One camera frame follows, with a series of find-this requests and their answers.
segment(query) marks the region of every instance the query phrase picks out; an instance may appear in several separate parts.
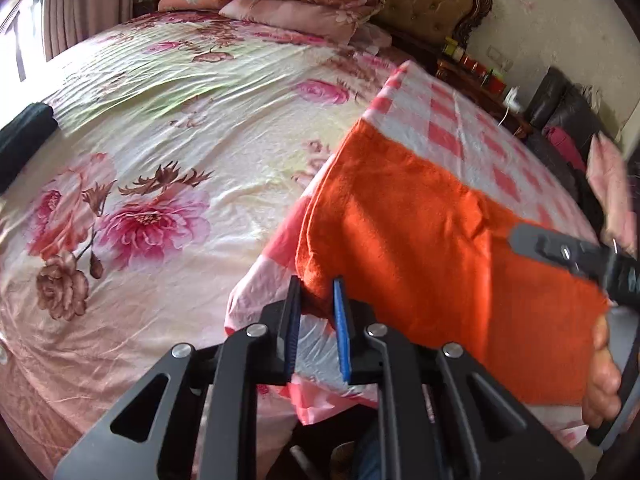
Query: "wall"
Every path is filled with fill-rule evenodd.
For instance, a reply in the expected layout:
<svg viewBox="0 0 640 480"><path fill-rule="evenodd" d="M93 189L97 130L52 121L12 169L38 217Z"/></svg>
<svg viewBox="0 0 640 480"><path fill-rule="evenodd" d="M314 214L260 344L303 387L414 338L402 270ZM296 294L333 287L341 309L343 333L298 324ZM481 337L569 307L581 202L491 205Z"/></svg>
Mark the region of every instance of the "wall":
<svg viewBox="0 0 640 480"><path fill-rule="evenodd" d="M640 42L613 0L494 0L471 34L469 54L495 66L486 55L491 45L513 60L505 80L520 86L523 104L552 64L575 83L600 87L613 111L603 117L609 129L640 99Z"/></svg>

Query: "orange cloth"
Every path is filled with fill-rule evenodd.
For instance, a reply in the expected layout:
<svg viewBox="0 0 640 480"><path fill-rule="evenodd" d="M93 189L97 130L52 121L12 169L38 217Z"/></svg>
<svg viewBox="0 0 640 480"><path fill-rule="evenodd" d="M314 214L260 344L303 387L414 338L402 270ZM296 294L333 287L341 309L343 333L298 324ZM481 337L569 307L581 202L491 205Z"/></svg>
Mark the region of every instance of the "orange cloth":
<svg viewBox="0 0 640 480"><path fill-rule="evenodd" d="M460 342L522 402L579 404L606 299L514 254L521 221L360 120L306 210L296 269L324 316L341 274L378 320L421 345Z"/></svg>

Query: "silver bolt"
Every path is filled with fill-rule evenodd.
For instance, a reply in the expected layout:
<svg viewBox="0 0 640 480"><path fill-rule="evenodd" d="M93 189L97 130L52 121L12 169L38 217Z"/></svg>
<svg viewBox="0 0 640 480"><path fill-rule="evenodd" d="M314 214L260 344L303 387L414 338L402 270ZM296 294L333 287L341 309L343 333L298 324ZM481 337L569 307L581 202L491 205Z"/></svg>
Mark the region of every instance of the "silver bolt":
<svg viewBox="0 0 640 480"><path fill-rule="evenodd" d="M457 359L462 356L465 352L462 346L458 343L447 343L442 347L442 352L447 357L451 357L452 359Z"/></svg>
<svg viewBox="0 0 640 480"><path fill-rule="evenodd" d="M569 250L569 247L567 247L566 245L560 246L560 253L562 254L562 257L565 260L571 259L571 251Z"/></svg>
<svg viewBox="0 0 640 480"><path fill-rule="evenodd" d="M249 337L262 337L267 333L267 326L262 323L254 323L246 328L246 334Z"/></svg>
<svg viewBox="0 0 640 480"><path fill-rule="evenodd" d="M187 357L191 353L191 345L187 345L187 343L180 343L179 345L171 348L171 355L176 359L182 359L183 357Z"/></svg>
<svg viewBox="0 0 640 480"><path fill-rule="evenodd" d="M386 335L386 325L373 323L367 326L367 334L371 337L384 337Z"/></svg>

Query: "floral bed sheet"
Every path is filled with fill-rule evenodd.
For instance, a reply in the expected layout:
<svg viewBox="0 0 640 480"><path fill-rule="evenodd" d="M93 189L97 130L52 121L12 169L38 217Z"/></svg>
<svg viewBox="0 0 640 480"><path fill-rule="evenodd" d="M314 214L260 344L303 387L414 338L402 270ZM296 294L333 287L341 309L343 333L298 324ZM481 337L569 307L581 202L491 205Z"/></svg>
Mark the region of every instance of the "floral bed sheet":
<svg viewBox="0 0 640 480"><path fill-rule="evenodd" d="M44 101L60 124L0 199L0 413L48 478L174 343L224 339L232 289L394 68L172 12L62 53L0 110ZM297 418L259 403L262 476Z"/></svg>

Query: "headboard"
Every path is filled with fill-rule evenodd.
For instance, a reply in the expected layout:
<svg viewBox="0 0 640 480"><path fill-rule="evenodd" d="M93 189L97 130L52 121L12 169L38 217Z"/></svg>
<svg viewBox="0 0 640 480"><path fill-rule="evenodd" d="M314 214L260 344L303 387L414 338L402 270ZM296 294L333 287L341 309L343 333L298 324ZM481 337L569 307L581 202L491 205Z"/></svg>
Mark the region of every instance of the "headboard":
<svg viewBox="0 0 640 480"><path fill-rule="evenodd" d="M449 36L466 46L471 30L491 10L492 0L386 0L375 21L391 33L433 46Z"/></svg>

